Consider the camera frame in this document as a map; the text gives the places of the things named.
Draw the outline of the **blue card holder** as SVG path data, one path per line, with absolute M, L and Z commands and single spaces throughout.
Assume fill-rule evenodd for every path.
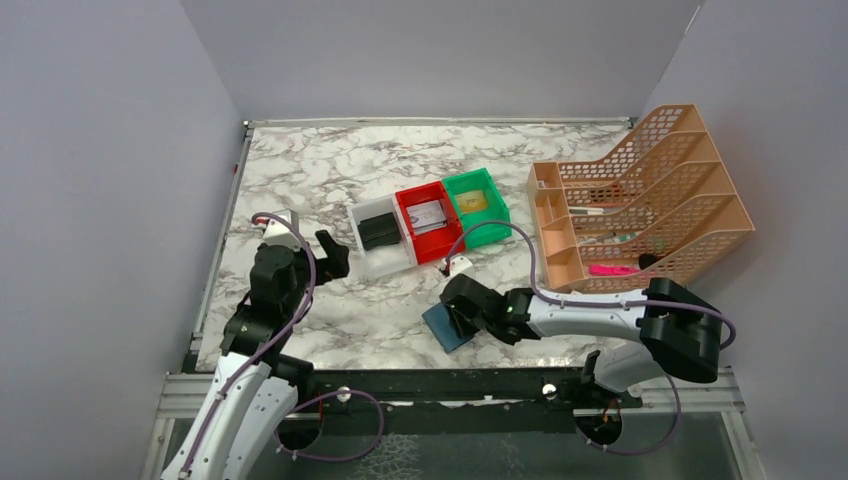
M 459 333 L 452 323 L 451 312 L 442 303 L 431 306 L 421 317 L 446 354 L 456 351 L 476 335 L 476 331 Z

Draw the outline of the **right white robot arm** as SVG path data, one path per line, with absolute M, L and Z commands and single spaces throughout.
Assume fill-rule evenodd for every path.
M 722 314 L 668 278 L 635 290 L 575 295 L 536 286 L 500 293 L 459 274 L 439 299 L 461 339 L 486 332 L 509 345 L 564 336 L 621 340 L 585 361 L 585 387 L 607 396 L 661 376 L 699 384 L 718 376 Z

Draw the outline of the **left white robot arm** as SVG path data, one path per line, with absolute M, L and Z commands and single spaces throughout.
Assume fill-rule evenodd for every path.
M 316 258 L 293 246 L 261 244 L 250 287 L 224 328 L 221 354 L 196 418 L 163 479 L 245 479 L 272 433 L 314 391 L 314 366 L 282 354 L 316 287 L 350 272 L 349 249 L 326 230 Z

